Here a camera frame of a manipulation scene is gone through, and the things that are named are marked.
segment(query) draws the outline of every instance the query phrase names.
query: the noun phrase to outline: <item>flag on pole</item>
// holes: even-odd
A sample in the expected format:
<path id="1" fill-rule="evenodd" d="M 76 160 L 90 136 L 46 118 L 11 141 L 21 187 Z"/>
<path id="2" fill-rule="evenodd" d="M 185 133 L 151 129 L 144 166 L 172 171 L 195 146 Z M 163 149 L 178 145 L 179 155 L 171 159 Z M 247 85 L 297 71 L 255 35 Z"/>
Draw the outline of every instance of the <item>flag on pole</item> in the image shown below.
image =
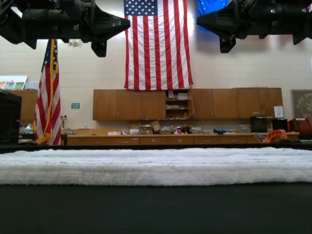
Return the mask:
<path id="1" fill-rule="evenodd" d="M 58 44 L 48 41 L 41 69 L 35 124 L 39 144 L 60 145 L 61 135 Z"/>
<path id="2" fill-rule="evenodd" d="M 198 16 L 218 11 L 229 4 L 229 0 L 197 0 Z M 199 27 L 200 30 L 207 31 L 203 27 Z"/>
<path id="3" fill-rule="evenodd" d="M 126 89 L 167 90 L 193 84 L 187 0 L 124 0 Z"/>

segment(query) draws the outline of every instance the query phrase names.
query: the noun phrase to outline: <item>orange object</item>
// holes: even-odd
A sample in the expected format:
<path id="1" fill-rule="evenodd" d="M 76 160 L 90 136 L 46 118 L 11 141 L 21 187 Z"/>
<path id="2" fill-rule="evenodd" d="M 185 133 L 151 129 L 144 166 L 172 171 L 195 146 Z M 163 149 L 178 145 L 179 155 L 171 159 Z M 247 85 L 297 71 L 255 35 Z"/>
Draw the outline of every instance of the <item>orange object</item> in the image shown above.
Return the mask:
<path id="1" fill-rule="evenodd" d="M 275 130 L 273 132 L 270 132 L 267 135 L 267 137 L 264 140 L 262 140 L 261 142 L 262 143 L 274 143 L 275 142 L 275 140 L 274 140 L 275 137 L 280 137 L 282 140 L 287 140 L 288 139 L 286 131 L 281 129 L 281 130 Z"/>

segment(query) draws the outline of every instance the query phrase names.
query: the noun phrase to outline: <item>red and white stripes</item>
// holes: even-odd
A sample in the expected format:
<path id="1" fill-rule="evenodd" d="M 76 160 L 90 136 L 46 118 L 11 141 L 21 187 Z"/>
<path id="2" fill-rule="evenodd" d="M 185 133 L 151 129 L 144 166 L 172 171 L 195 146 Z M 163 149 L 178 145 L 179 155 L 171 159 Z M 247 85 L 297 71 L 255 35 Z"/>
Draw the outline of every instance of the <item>red and white stripes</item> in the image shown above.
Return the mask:
<path id="1" fill-rule="evenodd" d="M 126 89 L 167 90 L 193 84 L 187 1 L 158 0 L 157 16 L 127 15 Z"/>

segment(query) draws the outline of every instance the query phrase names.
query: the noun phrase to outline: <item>upper cabinet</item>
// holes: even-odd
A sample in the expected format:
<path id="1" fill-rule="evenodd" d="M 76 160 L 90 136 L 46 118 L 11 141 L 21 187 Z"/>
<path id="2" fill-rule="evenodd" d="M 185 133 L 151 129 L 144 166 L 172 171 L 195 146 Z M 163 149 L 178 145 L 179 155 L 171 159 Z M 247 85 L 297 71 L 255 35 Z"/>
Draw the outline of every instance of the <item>upper cabinet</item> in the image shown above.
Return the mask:
<path id="1" fill-rule="evenodd" d="M 140 105 L 141 119 L 166 118 L 165 91 L 142 91 L 140 94 Z"/>
<path id="2" fill-rule="evenodd" d="M 280 88 L 173 91 L 94 90 L 94 120 L 274 118 L 283 106 Z"/>
<path id="3" fill-rule="evenodd" d="M 93 120 L 117 119 L 117 90 L 95 89 L 93 91 Z"/>
<path id="4" fill-rule="evenodd" d="M 212 89 L 193 89 L 194 119 L 214 118 Z"/>
<path id="5" fill-rule="evenodd" d="M 117 120 L 140 119 L 140 92 L 117 90 L 116 112 Z"/>
<path id="6" fill-rule="evenodd" d="M 239 118 L 250 118 L 261 115 L 259 89 L 237 88 L 236 98 Z"/>
<path id="7" fill-rule="evenodd" d="M 237 114 L 237 101 L 235 89 L 214 89 L 214 118 L 235 119 Z"/>
<path id="8" fill-rule="evenodd" d="M 261 115 L 267 116 L 267 118 L 275 118 L 274 107 L 283 106 L 282 89 L 261 88 L 259 94 Z"/>

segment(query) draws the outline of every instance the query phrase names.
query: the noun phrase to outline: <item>cabinet drawer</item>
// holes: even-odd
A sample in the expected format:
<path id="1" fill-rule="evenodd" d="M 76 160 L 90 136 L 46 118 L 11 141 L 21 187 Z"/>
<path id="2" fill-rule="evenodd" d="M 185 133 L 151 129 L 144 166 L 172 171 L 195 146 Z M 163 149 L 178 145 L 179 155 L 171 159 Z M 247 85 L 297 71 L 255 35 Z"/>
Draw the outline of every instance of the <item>cabinet drawer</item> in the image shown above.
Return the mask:
<path id="1" fill-rule="evenodd" d="M 193 145 L 194 139 L 191 136 L 168 137 L 168 145 Z"/>
<path id="2" fill-rule="evenodd" d="M 195 145 L 220 144 L 220 136 L 196 136 L 194 137 Z"/>
<path id="3" fill-rule="evenodd" d="M 246 144 L 246 136 L 221 136 L 222 144 Z"/>
<path id="4" fill-rule="evenodd" d="M 166 137 L 141 137 L 140 145 L 166 145 Z"/>
<path id="5" fill-rule="evenodd" d="M 258 140 L 258 138 L 256 138 L 255 136 L 248 136 L 247 137 L 247 143 L 248 144 L 261 144 L 260 140 Z"/>
<path id="6" fill-rule="evenodd" d="M 116 137 L 113 139 L 113 145 L 139 145 L 138 137 Z"/>
<path id="7" fill-rule="evenodd" d="M 288 136 L 288 140 L 298 140 L 298 135 Z"/>
<path id="8" fill-rule="evenodd" d="M 67 145 L 113 145 L 113 139 L 106 137 L 68 138 Z"/>

